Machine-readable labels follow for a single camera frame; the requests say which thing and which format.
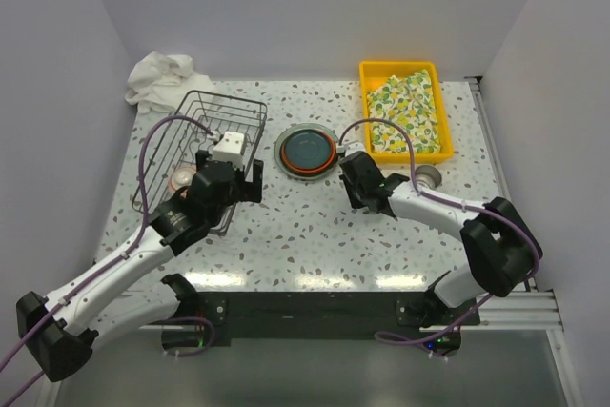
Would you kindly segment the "white red patterned bowl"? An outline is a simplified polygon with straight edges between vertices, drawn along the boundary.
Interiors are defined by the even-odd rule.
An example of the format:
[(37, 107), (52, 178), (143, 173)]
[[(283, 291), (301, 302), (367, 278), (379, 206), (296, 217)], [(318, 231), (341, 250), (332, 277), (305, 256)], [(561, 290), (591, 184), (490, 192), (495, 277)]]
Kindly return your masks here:
[(196, 168), (193, 166), (181, 166), (175, 169), (168, 181), (168, 194), (174, 195), (179, 192), (182, 197), (185, 197), (195, 174)]

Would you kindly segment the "light green floral plate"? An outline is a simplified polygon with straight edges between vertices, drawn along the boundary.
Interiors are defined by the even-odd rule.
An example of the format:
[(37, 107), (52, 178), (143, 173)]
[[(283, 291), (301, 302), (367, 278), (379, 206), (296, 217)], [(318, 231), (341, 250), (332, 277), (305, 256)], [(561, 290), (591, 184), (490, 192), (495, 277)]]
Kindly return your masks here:
[(336, 166), (337, 135), (316, 123), (300, 123), (275, 141), (274, 159), (281, 171), (301, 181), (316, 181)]

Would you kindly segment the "beige brown cup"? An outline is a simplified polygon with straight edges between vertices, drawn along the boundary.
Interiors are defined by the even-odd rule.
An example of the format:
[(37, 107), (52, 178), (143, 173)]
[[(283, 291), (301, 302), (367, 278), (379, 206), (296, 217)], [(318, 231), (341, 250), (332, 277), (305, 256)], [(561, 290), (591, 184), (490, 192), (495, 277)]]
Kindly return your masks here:
[(435, 190), (442, 184), (442, 175), (435, 166), (421, 164), (415, 169), (415, 182), (418, 186)]

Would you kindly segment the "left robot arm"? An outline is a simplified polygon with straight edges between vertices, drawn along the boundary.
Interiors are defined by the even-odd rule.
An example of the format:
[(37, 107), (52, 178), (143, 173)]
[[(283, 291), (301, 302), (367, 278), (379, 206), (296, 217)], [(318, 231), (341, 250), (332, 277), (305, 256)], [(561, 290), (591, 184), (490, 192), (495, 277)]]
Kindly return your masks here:
[(254, 160), (247, 173), (206, 152), (196, 157), (191, 184), (160, 203), (111, 255), (51, 293), (28, 292), (17, 301), (20, 340), (50, 381), (89, 361), (100, 335), (92, 321), (133, 283), (206, 238), (234, 204), (261, 201), (263, 161)]

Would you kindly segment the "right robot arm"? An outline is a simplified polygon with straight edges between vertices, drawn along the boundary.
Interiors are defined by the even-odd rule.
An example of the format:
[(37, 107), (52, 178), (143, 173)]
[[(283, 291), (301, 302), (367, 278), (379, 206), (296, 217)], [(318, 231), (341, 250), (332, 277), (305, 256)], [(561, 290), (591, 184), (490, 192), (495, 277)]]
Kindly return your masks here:
[(447, 323), (458, 307), (479, 295), (506, 297), (538, 271), (542, 249), (506, 198), (487, 203), (458, 201), (435, 190), (441, 181), (435, 168), (420, 166), (413, 177), (385, 176), (364, 151), (344, 156), (338, 165), (354, 209), (413, 220), (463, 245), (466, 264), (441, 275), (421, 299), (405, 306), (416, 326)]

